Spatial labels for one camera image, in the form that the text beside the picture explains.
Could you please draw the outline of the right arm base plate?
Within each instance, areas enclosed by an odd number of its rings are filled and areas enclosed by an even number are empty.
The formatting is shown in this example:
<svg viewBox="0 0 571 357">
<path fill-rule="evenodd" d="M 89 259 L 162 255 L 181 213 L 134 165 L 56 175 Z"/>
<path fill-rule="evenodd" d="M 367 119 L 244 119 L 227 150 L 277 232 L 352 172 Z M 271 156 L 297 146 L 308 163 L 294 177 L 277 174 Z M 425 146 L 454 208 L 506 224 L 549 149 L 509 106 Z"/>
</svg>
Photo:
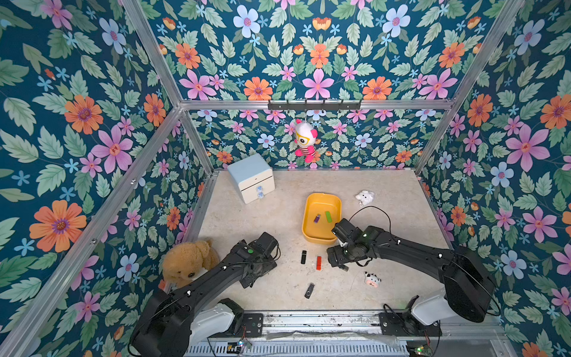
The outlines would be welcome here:
<svg viewBox="0 0 571 357">
<path fill-rule="evenodd" d="M 379 324 L 382 334 L 386 336 L 432 338 L 442 335 L 437 323 L 425 326 L 409 313 L 380 312 Z"/>
</svg>

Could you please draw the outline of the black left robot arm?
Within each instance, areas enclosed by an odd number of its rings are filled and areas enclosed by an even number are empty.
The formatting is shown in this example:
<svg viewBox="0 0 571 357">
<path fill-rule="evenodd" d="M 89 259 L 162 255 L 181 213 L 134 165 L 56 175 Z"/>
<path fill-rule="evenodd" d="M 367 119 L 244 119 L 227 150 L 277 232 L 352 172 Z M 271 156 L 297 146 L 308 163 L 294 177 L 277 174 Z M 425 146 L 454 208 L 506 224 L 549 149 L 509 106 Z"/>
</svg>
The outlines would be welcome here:
<svg viewBox="0 0 571 357">
<path fill-rule="evenodd" d="M 266 232 L 250 243 L 242 239 L 197 280 L 170 293 L 157 291 L 135 325 L 128 347 L 135 349 L 136 356 L 183 356 L 192 339 L 201 342 L 227 331 L 238 318 L 238 305 L 226 299 L 207 312 L 204 308 L 236 282 L 251 288 L 276 268 L 274 251 L 279 251 L 279 243 Z"/>
</svg>

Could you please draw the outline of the yellow plastic storage box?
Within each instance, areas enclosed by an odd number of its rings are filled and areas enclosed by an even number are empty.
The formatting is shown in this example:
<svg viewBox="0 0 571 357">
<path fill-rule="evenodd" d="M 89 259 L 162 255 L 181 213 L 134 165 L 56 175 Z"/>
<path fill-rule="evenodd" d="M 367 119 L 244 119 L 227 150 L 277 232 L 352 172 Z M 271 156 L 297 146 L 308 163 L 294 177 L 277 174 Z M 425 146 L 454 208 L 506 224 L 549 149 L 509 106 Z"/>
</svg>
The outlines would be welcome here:
<svg viewBox="0 0 571 357">
<path fill-rule="evenodd" d="M 326 212 L 332 215 L 332 223 L 327 222 Z M 316 215 L 321 218 L 314 223 Z M 342 218 L 342 201 L 339 197 L 328 193 L 311 193 L 306 200 L 303 214 L 302 232 L 308 242 L 320 245 L 333 245 L 337 237 L 332 230 Z"/>
</svg>

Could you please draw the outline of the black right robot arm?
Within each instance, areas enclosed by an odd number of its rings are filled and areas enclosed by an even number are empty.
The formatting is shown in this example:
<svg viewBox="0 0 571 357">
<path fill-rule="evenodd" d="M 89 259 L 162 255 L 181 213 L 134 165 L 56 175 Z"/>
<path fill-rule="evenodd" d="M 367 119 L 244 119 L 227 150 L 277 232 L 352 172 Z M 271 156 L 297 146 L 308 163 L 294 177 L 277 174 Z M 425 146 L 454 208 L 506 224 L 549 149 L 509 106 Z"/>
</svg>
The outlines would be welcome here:
<svg viewBox="0 0 571 357">
<path fill-rule="evenodd" d="M 444 285 L 415 297 L 409 305 L 410 314 L 420 324 L 428 326 L 454 316 L 481 323 L 488 315 L 495 283 L 477 253 L 464 247 L 450 250 L 422 245 L 375 226 L 361 230 L 346 219 L 336 223 L 332 233 L 340 242 L 327 249 L 333 267 L 373 259 L 391 260 Z"/>
</svg>

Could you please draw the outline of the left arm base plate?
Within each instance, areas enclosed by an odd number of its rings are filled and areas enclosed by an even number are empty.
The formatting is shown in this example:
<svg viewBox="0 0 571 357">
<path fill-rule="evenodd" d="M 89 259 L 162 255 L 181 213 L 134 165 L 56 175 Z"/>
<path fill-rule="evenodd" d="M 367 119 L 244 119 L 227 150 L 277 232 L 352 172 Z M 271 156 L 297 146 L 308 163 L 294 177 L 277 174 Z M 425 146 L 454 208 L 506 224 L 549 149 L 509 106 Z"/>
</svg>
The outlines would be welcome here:
<svg viewBox="0 0 571 357">
<path fill-rule="evenodd" d="M 256 338 L 263 332 L 264 315 L 262 313 L 244 313 L 235 317 L 230 327 L 220 333 L 228 338 Z"/>
</svg>

